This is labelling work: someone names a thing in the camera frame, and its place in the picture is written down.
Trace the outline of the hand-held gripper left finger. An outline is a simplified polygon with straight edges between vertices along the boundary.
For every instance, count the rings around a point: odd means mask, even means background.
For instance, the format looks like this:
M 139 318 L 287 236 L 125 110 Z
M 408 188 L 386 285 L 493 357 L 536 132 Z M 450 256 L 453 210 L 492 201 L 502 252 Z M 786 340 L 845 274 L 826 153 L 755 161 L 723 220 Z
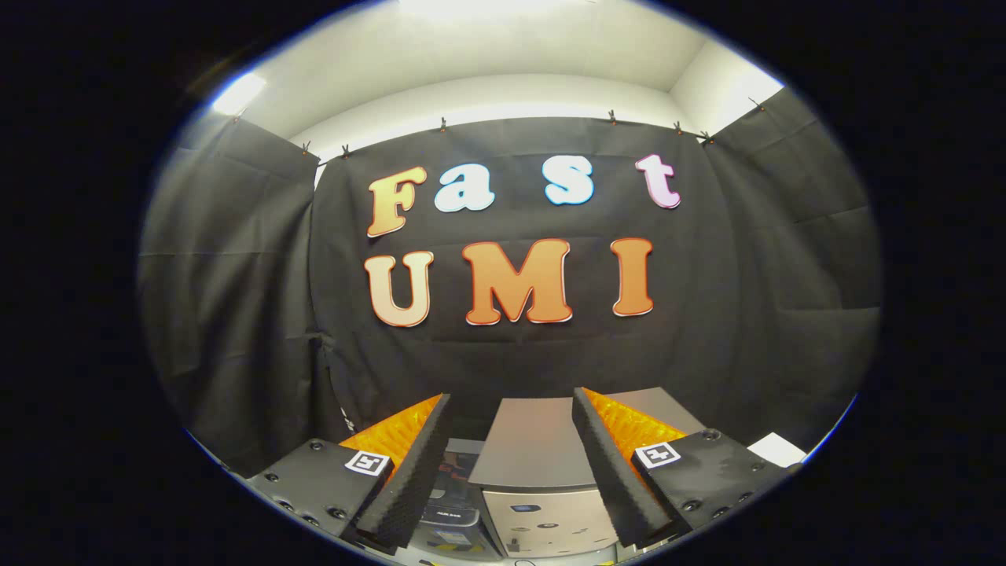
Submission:
M 245 483 L 325 538 L 393 555 L 416 530 L 452 421 L 450 395 L 434 395 L 342 442 L 310 439 Z

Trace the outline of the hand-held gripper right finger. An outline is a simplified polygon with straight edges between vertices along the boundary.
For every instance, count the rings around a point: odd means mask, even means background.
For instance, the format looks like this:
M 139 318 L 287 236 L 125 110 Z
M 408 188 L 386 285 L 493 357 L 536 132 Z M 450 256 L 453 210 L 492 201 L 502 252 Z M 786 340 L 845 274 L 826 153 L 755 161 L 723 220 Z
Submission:
M 777 465 L 715 428 L 683 432 L 583 387 L 574 390 L 571 418 L 624 546 L 709 529 L 799 469 Z

